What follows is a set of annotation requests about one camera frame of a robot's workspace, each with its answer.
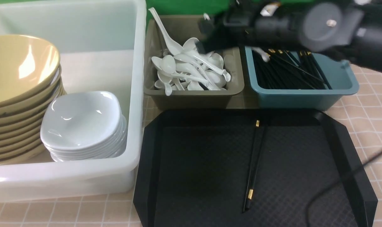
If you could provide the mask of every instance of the black serving tray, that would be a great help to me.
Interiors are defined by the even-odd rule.
[[[304,227],[310,198],[360,164],[346,127],[316,110],[169,110],[145,128],[134,204],[143,227]],[[313,204],[311,225],[371,227],[377,202],[361,171]]]

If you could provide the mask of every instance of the teal container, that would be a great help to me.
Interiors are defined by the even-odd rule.
[[[332,90],[263,89],[257,82],[250,47],[245,48],[245,55],[251,87],[258,94],[260,108],[309,108],[325,111],[342,96],[354,95],[359,90],[359,83],[348,61],[337,62],[320,54],[314,54],[314,57],[328,79]]]

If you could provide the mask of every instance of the gray plastic tray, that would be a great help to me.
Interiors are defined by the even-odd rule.
[[[191,37],[202,39],[203,35],[198,28],[199,15],[170,15],[161,16],[162,23],[170,37],[179,44],[184,44]],[[152,97],[156,106],[161,110],[184,109],[184,108],[226,108],[231,97],[242,92],[244,89],[244,78],[239,48],[223,50],[223,57],[232,55],[234,64],[226,70],[232,79],[227,83],[227,90],[220,91],[173,91],[171,96],[166,96],[163,90],[157,90],[154,82],[157,80],[157,70],[152,63],[152,56],[162,57],[166,45],[159,27],[155,20],[149,21],[145,40],[145,95]]]

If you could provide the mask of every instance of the stack of white bowls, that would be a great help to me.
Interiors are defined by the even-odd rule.
[[[54,161],[101,159],[115,158],[125,151],[126,128],[116,96],[94,91],[53,101],[40,134]]]

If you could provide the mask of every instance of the black chopsticks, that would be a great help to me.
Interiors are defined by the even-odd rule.
[[[253,51],[258,85],[263,89],[324,90],[332,89],[316,58],[309,51],[297,52],[298,59],[285,50],[264,50],[265,62]]]
[[[263,132],[262,132],[262,135],[260,135],[259,133],[257,133],[257,131],[262,128],[263,128]],[[249,210],[251,207],[251,202],[253,200],[253,195],[254,195],[255,183],[258,176],[261,150],[265,142],[266,129],[267,129],[267,126],[262,125],[261,121],[259,120],[256,121],[255,130],[254,130],[254,141],[253,141],[253,146],[252,146],[251,155],[250,155],[250,166],[248,168],[247,189],[246,189],[246,193],[244,197],[242,212]]]

